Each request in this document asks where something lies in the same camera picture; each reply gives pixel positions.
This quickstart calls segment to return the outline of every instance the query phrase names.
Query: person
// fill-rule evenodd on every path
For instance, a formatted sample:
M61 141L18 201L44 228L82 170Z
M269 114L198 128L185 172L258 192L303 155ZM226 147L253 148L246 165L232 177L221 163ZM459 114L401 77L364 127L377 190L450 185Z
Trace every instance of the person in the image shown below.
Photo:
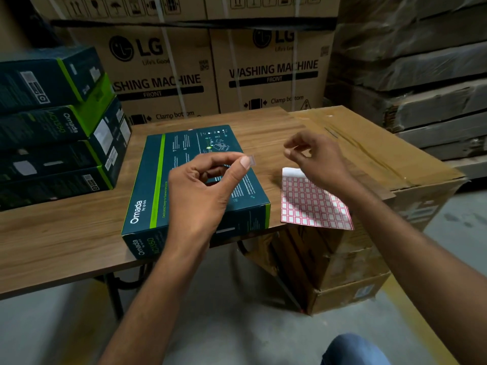
M487 363L487 278L413 228L348 172L338 144L302 131L284 143L316 186L361 220L400 286L461 364ZM302 152L310 150L311 156ZM169 173L166 246L102 354L99 365L161 364L182 297L209 247L230 195L250 168L237 152L201 154ZM219 183L206 186L210 177ZM361 337L335 338L326 365L388 364Z

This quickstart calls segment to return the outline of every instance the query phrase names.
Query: hand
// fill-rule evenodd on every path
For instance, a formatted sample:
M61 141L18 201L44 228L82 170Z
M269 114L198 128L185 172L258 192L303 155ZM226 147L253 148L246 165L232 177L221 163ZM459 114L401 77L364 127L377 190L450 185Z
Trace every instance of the hand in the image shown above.
M316 186L337 193L348 180L349 173L338 143L324 134L303 130L285 143L284 155L299 165L307 178ZM302 152L310 150L311 157Z
M233 190L249 168L250 159L240 152L210 152L171 170L165 250L179 251L184 256L204 253ZM206 185L209 178L219 176L221 181Z

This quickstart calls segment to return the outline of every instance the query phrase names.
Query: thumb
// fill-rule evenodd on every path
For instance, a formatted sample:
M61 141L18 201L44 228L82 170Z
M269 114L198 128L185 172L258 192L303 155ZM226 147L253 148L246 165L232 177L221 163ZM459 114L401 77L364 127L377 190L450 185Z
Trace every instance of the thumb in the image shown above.
M230 197L235 187L247 174L248 169L250 169L250 158L242 156L227 169L222 180L215 184L215 187L221 189L225 197Z
M302 166L308 160L308 158L299 151L289 148L286 148L284 150L284 156L287 157L289 160L294 161L296 164L299 165L300 168L302 168Z

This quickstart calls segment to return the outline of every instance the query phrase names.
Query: forearm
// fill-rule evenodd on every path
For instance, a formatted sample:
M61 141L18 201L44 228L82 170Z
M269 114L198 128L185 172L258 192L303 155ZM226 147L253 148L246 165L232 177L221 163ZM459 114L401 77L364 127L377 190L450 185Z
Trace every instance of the forearm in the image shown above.
M397 281L461 363L487 357L487 279L417 231L356 181L336 191L364 225Z
M98 365L160 365L198 255L164 251L132 302Z

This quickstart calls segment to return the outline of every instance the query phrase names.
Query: person's right hand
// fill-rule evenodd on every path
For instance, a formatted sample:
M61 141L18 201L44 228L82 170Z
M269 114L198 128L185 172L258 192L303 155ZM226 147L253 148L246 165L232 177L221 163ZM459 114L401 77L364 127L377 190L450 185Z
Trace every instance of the person's right hand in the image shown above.
M316 186L332 193L349 180L349 173L338 143L324 134L303 130L284 142L284 155L299 165ZM310 150L307 157L302 152Z

